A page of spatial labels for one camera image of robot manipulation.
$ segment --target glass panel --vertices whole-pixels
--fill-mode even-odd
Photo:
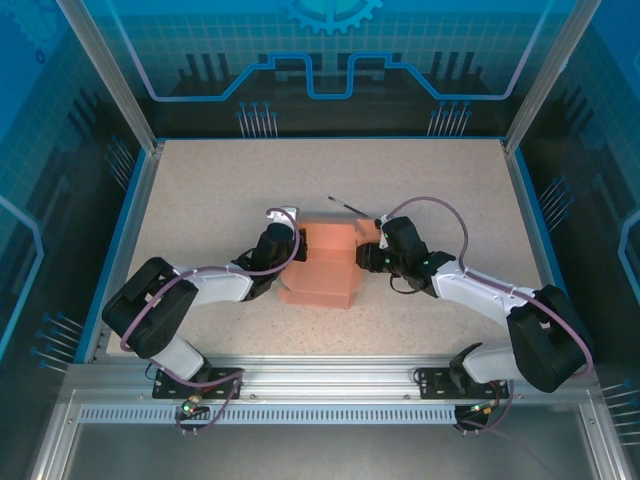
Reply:
[[[0,477],[8,479],[30,471],[140,146],[55,2],[0,0],[0,46]]]
[[[638,18],[634,0],[602,2],[521,145],[604,386],[640,381]]]
[[[504,135],[573,4],[87,2],[170,137]]]

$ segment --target beige work surface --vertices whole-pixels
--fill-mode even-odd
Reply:
[[[469,227],[468,266],[540,286],[497,140],[167,141],[130,274],[153,256],[174,265],[224,265],[255,246],[268,207],[297,206],[302,219],[350,215],[327,195],[376,216],[417,195],[442,198]],[[462,232],[447,210],[420,203],[402,213],[431,250],[458,256]],[[204,353],[257,355],[457,353],[507,338],[465,307],[393,292],[386,274],[367,273],[349,310],[285,305],[276,283],[252,302],[191,309],[180,335]],[[109,354],[122,353],[118,340],[111,336]]]

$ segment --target black mounting bracket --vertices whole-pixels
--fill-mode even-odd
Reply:
[[[460,393],[450,376],[451,369],[441,368],[417,368],[413,372],[413,380],[420,387],[422,400],[494,400],[496,391],[488,383],[468,385],[465,393]],[[506,383],[498,383],[498,397],[501,400],[509,398],[509,389]]]
[[[240,371],[242,371],[241,368],[212,368],[209,374],[209,381],[213,381],[216,378],[226,377],[227,375],[231,375]],[[233,380],[229,380],[228,382],[221,383],[208,392],[202,393],[202,399],[226,400],[229,397],[229,393],[231,393],[231,389],[233,388],[233,382],[236,380],[238,379],[234,378]],[[236,392],[233,394],[233,397],[231,397],[232,400],[237,400],[238,398],[240,398],[241,389],[242,385],[239,385],[236,389]],[[193,387],[187,387],[186,385],[176,382],[166,373],[158,369],[158,371],[156,372],[156,379],[151,396],[159,400],[184,400],[185,398],[189,398],[189,396],[193,395],[194,392],[195,389]]]

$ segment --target robotic arm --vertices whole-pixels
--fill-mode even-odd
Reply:
[[[189,308],[217,301],[250,301],[266,292],[278,273],[256,272],[282,266],[292,255],[297,209],[284,209],[291,218],[273,213],[273,222],[257,246],[218,271],[196,271],[180,279],[130,332],[126,342],[143,359],[150,359],[185,385],[215,378],[207,359],[176,335]],[[543,392],[555,391],[585,362],[583,349],[557,321],[531,304],[544,304],[564,319],[589,349],[592,341],[569,300],[547,285],[539,291],[508,285],[464,268],[453,255],[429,251],[407,217],[379,221],[380,243],[357,248],[356,263],[371,272],[386,272],[405,279],[413,289],[471,308],[509,331],[502,345],[474,344],[450,362],[450,382],[460,395],[469,387],[492,380],[525,379]],[[295,260],[306,260],[306,242]],[[102,317],[120,337],[163,286],[189,271],[152,258],[107,303]]]
[[[592,348],[592,341],[564,293],[547,285],[540,291],[508,285],[462,268],[453,255],[430,252],[407,217],[378,223],[380,244],[358,247],[357,264],[370,272],[402,277],[413,289],[464,305],[509,331],[502,345],[474,344],[450,363],[450,377],[458,391],[492,380],[525,379],[543,392],[555,391],[585,363],[580,346],[567,331],[527,298],[557,313]]]
[[[296,220],[296,208],[284,207],[283,210]],[[262,233],[256,247],[227,265],[226,271],[196,271],[164,294],[127,339],[138,357],[153,361],[187,383],[211,379],[212,366],[207,359],[176,332],[191,307],[220,301],[250,301],[269,290],[278,272],[260,276],[251,273],[284,264],[293,253],[295,233],[295,226],[286,215],[276,211],[270,218],[273,222]],[[304,232],[301,236],[294,260],[305,261]],[[151,298],[189,270],[173,267],[159,257],[148,260],[107,303],[103,320],[123,337]]]

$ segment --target gear icon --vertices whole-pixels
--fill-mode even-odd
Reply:
[[[282,0],[281,4],[301,28],[333,35],[336,30],[347,33],[349,27],[360,28],[360,21],[371,19],[372,10],[382,7],[382,0]]]
[[[0,0],[0,15],[7,12],[36,49],[44,50],[55,37],[58,12],[54,0]]]

